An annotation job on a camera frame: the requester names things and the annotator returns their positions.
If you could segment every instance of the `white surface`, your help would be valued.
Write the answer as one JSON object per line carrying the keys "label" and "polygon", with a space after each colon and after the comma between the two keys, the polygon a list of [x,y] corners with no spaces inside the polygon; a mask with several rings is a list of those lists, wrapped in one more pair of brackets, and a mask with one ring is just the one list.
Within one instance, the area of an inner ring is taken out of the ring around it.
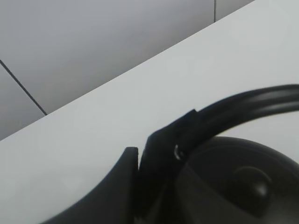
{"label": "white surface", "polygon": [[235,10],[251,3],[253,0],[216,0],[216,20],[233,13]]}
{"label": "white surface", "polygon": [[[0,223],[36,224],[91,190],[126,146],[192,108],[299,82],[297,0],[256,0],[0,142]],[[224,135],[299,161],[299,113]]]}
{"label": "white surface", "polygon": [[2,0],[0,59],[52,112],[214,21],[214,0]]}
{"label": "white surface", "polygon": [[38,107],[0,65],[0,140],[43,116]]}

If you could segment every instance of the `black headphones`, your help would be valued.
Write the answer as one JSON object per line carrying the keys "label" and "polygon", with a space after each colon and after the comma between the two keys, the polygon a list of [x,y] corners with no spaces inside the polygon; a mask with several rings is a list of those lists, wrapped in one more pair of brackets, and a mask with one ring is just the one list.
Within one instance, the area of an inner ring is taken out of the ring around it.
{"label": "black headphones", "polygon": [[299,85],[258,89],[192,110],[126,148],[106,178],[46,224],[299,223],[299,165],[255,142],[215,137],[299,110]]}

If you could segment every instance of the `white table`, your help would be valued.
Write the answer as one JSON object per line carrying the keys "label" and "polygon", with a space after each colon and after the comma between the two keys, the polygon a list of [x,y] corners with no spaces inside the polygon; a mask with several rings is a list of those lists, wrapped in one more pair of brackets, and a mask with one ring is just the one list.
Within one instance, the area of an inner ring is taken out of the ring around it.
{"label": "white table", "polygon": [[[126,146],[192,108],[299,82],[297,0],[256,0],[0,142],[0,223],[36,224],[89,192]],[[223,135],[299,161],[299,113]]]}

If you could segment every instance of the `ear cup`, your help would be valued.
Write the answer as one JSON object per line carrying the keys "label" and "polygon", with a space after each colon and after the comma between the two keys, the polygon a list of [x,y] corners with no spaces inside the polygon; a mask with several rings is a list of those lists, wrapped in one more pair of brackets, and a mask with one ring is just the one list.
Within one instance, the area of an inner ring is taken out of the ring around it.
{"label": "ear cup", "polygon": [[299,165],[261,144],[215,137],[176,181],[188,224],[299,223]]}

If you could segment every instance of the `gray wall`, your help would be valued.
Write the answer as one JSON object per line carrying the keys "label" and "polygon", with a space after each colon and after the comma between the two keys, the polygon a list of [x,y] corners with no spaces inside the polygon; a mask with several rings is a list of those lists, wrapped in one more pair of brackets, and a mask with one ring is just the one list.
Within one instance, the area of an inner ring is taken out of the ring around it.
{"label": "gray wall", "polygon": [[212,24],[214,0],[2,0],[0,21],[0,59],[49,113]]}
{"label": "gray wall", "polygon": [[216,20],[233,13],[253,0],[216,0]]}
{"label": "gray wall", "polygon": [[0,140],[43,116],[42,111],[0,65]]}

